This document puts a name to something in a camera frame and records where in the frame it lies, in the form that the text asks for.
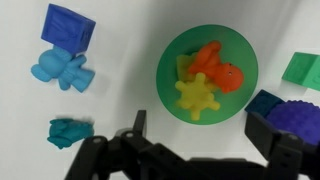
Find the yellow star toy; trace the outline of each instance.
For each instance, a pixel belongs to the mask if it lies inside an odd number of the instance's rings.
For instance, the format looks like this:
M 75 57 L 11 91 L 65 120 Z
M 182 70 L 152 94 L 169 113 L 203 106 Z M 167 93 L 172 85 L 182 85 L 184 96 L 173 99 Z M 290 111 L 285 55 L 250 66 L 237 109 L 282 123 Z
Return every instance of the yellow star toy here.
M 191 112 L 192 120 L 200 119 L 200 112 L 205 108 L 219 110 L 220 103 L 214 101 L 211 89 L 205 84 L 206 76 L 198 73 L 193 82 L 176 82 L 176 88 L 181 92 L 177 105 Z

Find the green toy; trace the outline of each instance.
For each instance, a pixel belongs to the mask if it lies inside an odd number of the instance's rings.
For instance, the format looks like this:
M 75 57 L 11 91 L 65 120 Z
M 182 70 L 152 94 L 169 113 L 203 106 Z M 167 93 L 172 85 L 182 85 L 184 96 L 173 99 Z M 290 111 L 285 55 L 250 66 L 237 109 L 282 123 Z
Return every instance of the green toy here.
M 320 56 L 294 53 L 282 79 L 320 91 Z

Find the purple spiky ball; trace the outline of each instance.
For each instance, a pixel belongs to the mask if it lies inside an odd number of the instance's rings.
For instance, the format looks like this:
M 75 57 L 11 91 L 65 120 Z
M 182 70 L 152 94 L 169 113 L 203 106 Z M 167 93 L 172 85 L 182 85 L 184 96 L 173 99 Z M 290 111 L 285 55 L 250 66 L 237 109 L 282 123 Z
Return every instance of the purple spiky ball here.
M 305 142 L 320 142 L 320 108 L 303 101 L 288 101 L 274 107 L 267 120 L 279 130 L 301 137 Z

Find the orange toy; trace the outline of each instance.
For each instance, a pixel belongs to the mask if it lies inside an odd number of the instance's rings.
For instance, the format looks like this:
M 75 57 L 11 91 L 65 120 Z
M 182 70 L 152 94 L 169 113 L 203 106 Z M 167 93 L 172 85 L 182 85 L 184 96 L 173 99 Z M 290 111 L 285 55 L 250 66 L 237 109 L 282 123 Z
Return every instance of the orange toy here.
M 195 62 L 190 66 L 189 73 L 204 73 L 223 93 L 237 90 L 244 79 L 242 71 L 231 63 L 221 63 L 219 51 L 221 44 L 212 41 L 200 49 Z

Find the blue rubber animal toy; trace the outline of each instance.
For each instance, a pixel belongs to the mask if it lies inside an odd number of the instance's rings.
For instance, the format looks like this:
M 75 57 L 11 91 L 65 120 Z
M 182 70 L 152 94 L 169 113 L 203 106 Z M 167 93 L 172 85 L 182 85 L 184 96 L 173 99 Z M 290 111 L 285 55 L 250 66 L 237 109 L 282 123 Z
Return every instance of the blue rubber animal toy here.
M 93 125 L 73 119 L 54 119 L 47 140 L 59 149 L 70 147 L 74 142 L 93 136 Z
M 43 82 L 57 78 L 62 90 L 67 90 L 72 85 L 79 92 L 83 92 L 95 75 L 93 71 L 81 68 L 86 60 L 84 55 L 74 58 L 68 51 L 53 46 L 53 49 L 40 55 L 39 64 L 32 66 L 31 72 Z

